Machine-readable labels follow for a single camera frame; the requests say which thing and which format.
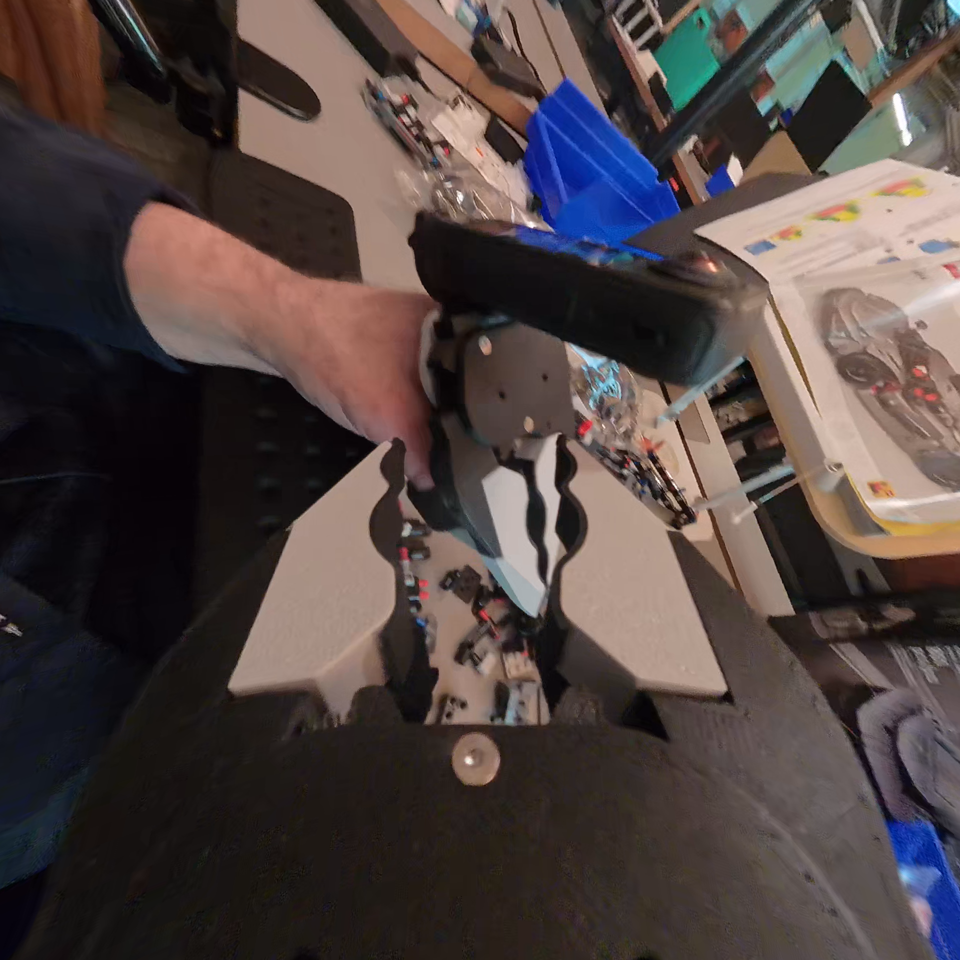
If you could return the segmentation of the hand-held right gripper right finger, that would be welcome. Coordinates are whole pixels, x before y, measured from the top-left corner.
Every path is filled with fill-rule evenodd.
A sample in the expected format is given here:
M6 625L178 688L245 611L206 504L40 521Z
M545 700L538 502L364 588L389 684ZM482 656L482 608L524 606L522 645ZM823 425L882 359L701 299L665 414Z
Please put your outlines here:
M559 444L562 546L535 658L551 709L568 690L620 724L656 694L722 702L729 683L682 570L687 546L574 440Z

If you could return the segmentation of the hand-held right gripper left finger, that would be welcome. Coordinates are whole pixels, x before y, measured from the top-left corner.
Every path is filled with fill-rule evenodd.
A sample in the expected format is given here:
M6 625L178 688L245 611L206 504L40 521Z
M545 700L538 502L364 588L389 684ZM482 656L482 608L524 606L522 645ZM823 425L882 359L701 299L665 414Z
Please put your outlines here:
M400 560L404 449L382 443L289 528L228 681L244 695L306 692L344 719L385 687L422 724L438 672L417 629Z

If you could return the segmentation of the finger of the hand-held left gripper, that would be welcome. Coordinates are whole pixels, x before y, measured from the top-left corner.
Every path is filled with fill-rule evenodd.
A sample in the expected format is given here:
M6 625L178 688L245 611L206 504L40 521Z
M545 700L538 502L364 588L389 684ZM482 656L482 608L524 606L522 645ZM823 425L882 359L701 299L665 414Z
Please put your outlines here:
M564 552L557 531L561 506L557 481L559 439L559 434L552 434L536 440L530 458L532 478L527 524L534 545L536 571L545 594L549 593Z
M529 531L529 489L521 472L497 465L482 482L497 546L486 559L493 579L531 618L542 612L547 587L537 546Z

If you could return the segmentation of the person's left forearm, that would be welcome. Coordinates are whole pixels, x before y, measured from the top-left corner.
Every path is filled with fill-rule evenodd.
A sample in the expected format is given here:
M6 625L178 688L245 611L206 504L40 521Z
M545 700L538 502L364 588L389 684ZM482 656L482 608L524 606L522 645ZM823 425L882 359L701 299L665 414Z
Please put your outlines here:
M3 322L290 378L283 308L303 291L125 153L2 106Z

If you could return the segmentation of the black lego connectors red pins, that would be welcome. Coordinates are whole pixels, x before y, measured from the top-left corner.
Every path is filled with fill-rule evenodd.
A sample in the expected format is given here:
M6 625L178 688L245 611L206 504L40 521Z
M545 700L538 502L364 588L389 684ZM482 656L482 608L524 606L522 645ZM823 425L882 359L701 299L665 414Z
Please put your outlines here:
M497 582L483 580L473 603L465 604L474 623L459 641L455 663L485 678L499 668L507 682L537 681L541 674L534 648L544 618L524 613Z

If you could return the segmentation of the clear bags of lego parts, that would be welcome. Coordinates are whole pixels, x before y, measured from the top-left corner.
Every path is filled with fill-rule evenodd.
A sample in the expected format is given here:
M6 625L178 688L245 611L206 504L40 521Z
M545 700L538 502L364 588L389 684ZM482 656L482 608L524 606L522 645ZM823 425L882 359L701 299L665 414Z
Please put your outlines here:
M538 232L552 232L527 203L511 195L510 179L500 176L490 182L462 159L429 166L415 165L414 173L394 175L404 201L413 210L426 210L458 223L506 222ZM577 414L592 423L592 431L604 446L628 447L642 418L642 390L630 370L617 361L567 343L571 392Z

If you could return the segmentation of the row of black lego connectors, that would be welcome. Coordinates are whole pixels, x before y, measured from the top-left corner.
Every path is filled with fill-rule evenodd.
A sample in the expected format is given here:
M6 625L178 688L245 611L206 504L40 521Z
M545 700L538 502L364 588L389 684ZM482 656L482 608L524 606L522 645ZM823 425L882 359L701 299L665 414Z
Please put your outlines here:
M429 599L429 586L421 573L421 566L431 558L426 540L432 530L425 522L403 516L398 541L398 559L402 575L405 600L415 627L427 636L431 631L429 613L425 611Z

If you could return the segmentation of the lego set box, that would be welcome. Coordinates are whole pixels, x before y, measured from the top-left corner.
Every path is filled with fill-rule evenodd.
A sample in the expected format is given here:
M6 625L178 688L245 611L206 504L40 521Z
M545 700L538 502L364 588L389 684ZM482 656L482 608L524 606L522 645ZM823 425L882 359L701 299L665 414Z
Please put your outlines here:
M958 595L859 597L769 622L846 728L885 815L957 841Z

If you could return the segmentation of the lego instruction booklet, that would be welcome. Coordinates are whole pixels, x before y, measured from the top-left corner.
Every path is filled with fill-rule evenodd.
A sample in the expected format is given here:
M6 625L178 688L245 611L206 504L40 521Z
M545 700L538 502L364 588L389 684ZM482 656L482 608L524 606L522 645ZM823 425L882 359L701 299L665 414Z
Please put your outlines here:
M958 252L771 284L830 459L870 520L958 527Z

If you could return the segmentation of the person's left hand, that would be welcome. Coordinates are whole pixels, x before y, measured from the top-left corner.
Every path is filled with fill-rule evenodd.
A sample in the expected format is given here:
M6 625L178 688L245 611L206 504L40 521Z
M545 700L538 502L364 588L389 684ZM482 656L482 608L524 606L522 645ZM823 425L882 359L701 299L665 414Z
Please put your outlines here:
M429 405L422 333L436 303L424 294L302 279L279 285L243 322L246 346L342 426L405 447L405 474L430 490Z

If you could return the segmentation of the black card sheet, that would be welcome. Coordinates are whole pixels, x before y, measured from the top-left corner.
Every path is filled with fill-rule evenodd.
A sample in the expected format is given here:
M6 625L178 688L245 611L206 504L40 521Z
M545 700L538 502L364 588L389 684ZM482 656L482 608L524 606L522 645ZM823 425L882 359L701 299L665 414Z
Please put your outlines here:
M738 186L654 223L624 241L650 255L670 257L695 243L697 231L715 221L751 210L822 180L820 174L771 173L742 180Z

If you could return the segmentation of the black pouch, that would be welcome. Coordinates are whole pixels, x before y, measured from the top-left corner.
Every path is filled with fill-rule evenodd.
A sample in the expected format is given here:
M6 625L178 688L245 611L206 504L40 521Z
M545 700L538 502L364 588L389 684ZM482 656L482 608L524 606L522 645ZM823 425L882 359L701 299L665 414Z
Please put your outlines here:
M525 148L508 126L495 114L490 114L484 130L488 147L506 164L521 163Z

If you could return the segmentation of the white book stand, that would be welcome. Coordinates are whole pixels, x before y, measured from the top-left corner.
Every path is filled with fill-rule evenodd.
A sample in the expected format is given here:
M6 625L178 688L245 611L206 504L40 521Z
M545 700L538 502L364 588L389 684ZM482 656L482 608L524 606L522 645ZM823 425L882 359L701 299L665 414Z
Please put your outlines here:
M765 309L746 358L767 403L805 501L824 534L852 551L883 560L947 556L959 552L957 523L929 529L907 524L904 534L864 533L850 508L846 436L829 412L817 406L785 335L774 302Z

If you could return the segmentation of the black power adapter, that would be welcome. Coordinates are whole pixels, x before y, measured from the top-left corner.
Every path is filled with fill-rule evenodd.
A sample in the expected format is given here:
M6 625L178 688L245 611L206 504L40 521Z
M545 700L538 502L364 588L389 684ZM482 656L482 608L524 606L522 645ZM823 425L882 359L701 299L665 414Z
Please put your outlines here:
M540 101L546 89L532 64L487 35L474 37L470 53L486 78L522 97Z

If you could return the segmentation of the black perforated panel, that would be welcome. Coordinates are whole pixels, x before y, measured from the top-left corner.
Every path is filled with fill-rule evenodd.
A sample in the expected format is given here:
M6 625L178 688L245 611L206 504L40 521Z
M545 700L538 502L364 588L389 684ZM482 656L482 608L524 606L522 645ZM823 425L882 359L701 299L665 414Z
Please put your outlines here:
M206 212L222 230L310 278L357 282L354 212L342 197L240 151L212 160ZM204 366L200 387L198 591L214 594L368 455L372 444L286 381Z

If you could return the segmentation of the black office chair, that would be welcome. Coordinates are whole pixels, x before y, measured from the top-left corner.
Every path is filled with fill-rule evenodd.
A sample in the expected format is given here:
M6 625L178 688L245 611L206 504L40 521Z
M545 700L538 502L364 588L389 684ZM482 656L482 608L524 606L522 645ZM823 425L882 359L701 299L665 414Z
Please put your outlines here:
M244 92L299 122L321 102L299 74L246 41L236 1L160 2L174 113L186 131L215 147L234 144Z

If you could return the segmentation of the black tripod pole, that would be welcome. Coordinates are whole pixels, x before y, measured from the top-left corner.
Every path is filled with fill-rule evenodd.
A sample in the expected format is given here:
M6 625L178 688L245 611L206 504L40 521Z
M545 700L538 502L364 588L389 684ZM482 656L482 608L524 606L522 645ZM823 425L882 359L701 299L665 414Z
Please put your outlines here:
M120 70L136 90L162 105L171 102L173 84L166 59L130 1L89 1L95 18L119 51Z

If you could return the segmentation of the large black lego frame assembly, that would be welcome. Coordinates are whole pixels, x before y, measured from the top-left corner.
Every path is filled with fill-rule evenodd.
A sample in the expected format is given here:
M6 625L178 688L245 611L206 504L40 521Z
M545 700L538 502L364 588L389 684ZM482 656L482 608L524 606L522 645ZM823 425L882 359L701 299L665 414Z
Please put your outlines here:
M672 529L680 531L697 522L697 512L656 452L607 447L595 440L580 439L579 444Z

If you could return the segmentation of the wooden post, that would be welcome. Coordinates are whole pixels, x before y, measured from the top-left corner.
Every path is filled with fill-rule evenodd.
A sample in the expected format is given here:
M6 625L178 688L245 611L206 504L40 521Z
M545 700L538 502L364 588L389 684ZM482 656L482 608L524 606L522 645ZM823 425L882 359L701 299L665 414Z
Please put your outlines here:
M3 1L1 73L36 114L101 138L99 24L86 1Z

